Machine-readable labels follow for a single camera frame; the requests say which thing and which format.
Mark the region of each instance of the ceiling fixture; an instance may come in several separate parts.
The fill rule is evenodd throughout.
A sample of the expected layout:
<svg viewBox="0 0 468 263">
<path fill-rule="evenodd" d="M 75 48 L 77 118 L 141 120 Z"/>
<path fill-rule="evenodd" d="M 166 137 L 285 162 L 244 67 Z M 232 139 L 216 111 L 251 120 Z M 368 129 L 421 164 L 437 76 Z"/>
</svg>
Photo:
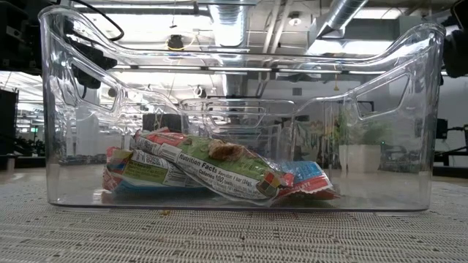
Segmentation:
<svg viewBox="0 0 468 263">
<path fill-rule="evenodd" d="M 297 12 L 297 11 L 291 12 L 288 15 L 288 18 L 290 19 L 289 24 L 291 26 L 297 26 L 297 25 L 301 24 L 302 20 L 299 18 L 299 15 L 300 15 L 300 12 Z"/>
</svg>

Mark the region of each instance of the food package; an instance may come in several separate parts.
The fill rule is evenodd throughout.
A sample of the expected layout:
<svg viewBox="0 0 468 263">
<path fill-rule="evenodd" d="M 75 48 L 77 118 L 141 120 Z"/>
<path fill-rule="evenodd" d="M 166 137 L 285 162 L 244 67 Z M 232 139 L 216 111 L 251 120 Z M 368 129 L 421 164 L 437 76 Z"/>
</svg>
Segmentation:
<svg viewBox="0 0 468 263">
<path fill-rule="evenodd" d="M 175 165 L 141 150 L 107 150 L 103 188 L 113 192 L 202 188 Z"/>
<path fill-rule="evenodd" d="M 278 198 L 295 193 L 318 196 L 319 193 L 330 191 L 332 188 L 328 176 L 314 161 L 285 161 L 281 163 L 281 167 L 283 171 L 292 173 L 295 177 L 293 187 L 280 190 Z"/>
<path fill-rule="evenodd" d="M 160 156 L 198 183 L 235 201 L 269 205 L 294 175 L 242 145 L 179 133 L 138 131 L 136 148 Z"/>
</svg>

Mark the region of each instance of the woven mat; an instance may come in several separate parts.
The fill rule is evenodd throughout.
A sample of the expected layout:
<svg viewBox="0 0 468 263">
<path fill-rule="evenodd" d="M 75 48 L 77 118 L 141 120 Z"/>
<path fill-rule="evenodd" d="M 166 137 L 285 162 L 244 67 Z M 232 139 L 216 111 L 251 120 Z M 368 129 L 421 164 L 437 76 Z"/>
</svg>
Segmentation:
<svg viewBox="0 0 468 263">
<path fill-rule="evenodd" d="M 44 182 L 0 186 L 0 262 L 468 262 L 468 188 L 373 213 L 70 210 Z"/>
</svg>

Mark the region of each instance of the potted plant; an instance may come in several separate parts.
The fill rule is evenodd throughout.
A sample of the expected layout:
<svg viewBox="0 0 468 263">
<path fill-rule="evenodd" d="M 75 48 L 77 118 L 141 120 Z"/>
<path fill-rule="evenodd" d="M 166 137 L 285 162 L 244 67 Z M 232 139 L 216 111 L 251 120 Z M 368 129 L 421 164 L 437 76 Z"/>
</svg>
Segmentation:
<svg viewBox="0 0 468 263">
<path fill-rule="evenodd" d="M 345 114 L 340 114 L 333 138 L 339 144 L 341 168 L 348 172 L 376 172 L 387 130 L 387 126 L 379 121 L 351 124 Z"/>
</svg>

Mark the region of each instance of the clear plastic bin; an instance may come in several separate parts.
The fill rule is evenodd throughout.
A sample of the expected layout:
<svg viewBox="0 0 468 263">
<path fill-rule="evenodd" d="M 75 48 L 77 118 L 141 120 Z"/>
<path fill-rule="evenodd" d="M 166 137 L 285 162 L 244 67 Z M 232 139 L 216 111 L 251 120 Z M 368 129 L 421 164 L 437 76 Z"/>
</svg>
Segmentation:
<svg viewBox="0 0 468 263">
<path fill-rule="evenodd" d="M 382 55 L 337 58 L 133 50 L 110 42 L 71 9 L 47 8 L 40 21 L 51 204 L 302 211 L 429 207 L 445 35 L 436 24 L 414 27 Z M 159 73 L 144 84 L 139 76 L 148 72 Z M 174 85 L 193 76 L 222 87 Z M 188 88 L 192 98 L 186 97 Z M 226 92 L 235 96 L 213 97 Z M 242 144 L 276 163 L 315 161 L 339 198 L 296 195 L 265 207 L 206 189 L 123 197 L 104 190 L 106 149 L 129 149 L 137 130 L 163 126 Z"/>
</svg>

